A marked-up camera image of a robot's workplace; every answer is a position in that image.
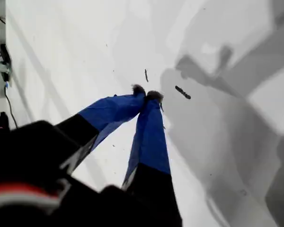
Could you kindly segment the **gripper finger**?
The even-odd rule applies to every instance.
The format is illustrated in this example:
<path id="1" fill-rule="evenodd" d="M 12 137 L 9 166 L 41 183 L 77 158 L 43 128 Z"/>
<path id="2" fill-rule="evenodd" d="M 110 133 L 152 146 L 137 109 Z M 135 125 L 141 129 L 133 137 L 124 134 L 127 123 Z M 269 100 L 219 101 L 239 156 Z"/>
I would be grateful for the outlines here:
<path id="1" fill-rule="evenodd" d="M 140 85 L 133 85 L 132 90 L 129 95 L 102 98 L 56 125 L 80 146 L 74 168 L 106 137 L 140 112 L 146 98 L 145 90 Z"/>
<path id="2" fill-rule="evenodd" d="M 123 189 L 151 209 L 177 213 L 161 114 L 163 96 L 148 92 L 139 113 Z"/>

